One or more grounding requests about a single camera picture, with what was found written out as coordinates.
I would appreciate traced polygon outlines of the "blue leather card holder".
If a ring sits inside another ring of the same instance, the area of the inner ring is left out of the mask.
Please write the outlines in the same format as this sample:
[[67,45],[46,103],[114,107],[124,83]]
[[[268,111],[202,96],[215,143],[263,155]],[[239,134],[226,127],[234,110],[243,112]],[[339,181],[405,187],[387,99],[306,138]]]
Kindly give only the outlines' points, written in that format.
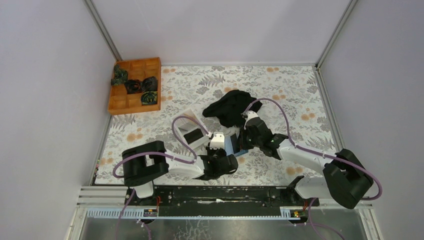
[[238,135],[236,133],[224,136],[224,150],[227,156],[234,155],[235,157],[239,157],[249,152],[248,150],[241,149],[238,142]]

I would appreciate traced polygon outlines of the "black card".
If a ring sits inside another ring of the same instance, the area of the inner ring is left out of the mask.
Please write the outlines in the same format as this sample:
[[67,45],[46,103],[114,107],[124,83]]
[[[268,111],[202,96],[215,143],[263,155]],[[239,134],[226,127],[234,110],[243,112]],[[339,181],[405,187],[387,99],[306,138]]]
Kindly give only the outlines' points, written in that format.
[[200,128],[196,128],[196,129],[184,134],[183,137],[188,144],[192,144],[195,141],[198,141],[201,138],[203,138],[204,134],[203,134],[203,132]]

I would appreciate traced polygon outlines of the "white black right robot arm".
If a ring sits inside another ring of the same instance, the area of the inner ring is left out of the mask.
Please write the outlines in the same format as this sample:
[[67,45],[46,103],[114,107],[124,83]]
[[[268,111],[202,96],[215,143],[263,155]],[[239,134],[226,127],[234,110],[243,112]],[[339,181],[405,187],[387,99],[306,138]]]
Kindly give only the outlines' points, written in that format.
[[287,135],[272,133],[257,115],[244,115],[245,124],[240,129],[241,147],[258,148],[264,155],[293,162],[317,172],[319,177],[301,176],[294,180],[287,191],[287,201],[293,206],[306,199],[333,199],[347,209],[354,209],[374,180],[360,169],[361,163],[348,149],[327,155],[316,149],[304,150],[293,145]]

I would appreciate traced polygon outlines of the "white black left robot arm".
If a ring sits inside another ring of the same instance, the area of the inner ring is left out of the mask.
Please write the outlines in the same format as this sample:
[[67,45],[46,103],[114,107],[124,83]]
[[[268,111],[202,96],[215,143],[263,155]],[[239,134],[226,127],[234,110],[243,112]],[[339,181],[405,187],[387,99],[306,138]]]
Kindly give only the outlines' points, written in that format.
[[218,149],[211,155],[188,156],[167,153],[164,142],[156,140],[122,152],[122,161],[112,175],[123,179],[123,184],[135,190],[136,199],[144,206],[155,200],[154,180],[166,174],[176,174],[189,179],[209,181],[223,175],[232,175],[238,169],[237,158]]

